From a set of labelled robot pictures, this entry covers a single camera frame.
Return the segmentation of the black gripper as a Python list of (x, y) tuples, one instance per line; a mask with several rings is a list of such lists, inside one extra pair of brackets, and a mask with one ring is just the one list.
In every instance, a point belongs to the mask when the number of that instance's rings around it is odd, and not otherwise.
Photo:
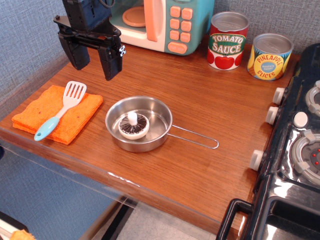
[(81, 70), (89, 64), (90, 56), (86, 48), (89, 47), (98, 49), (107, 81), (122, 71), (126, 47), (121, 43), (121, 31), (110, 23), (109, 18), (103, 20), (91, 31), (72, 28), (67, 16), (56, 15), (53, 22), (58, 25), (60, 44), (76, 70)]

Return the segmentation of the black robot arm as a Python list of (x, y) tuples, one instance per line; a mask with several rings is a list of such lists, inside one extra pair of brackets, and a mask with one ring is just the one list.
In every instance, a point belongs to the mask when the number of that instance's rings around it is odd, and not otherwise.
[(121, 31), (111, 24), (113, 0), (64, 0), (66, 16), (56, 15), (60, 44), (72, 66), (82, 70), (90, 63), (88, 48), (98, 52), (106, 80), (123, 68), (125, 46)]

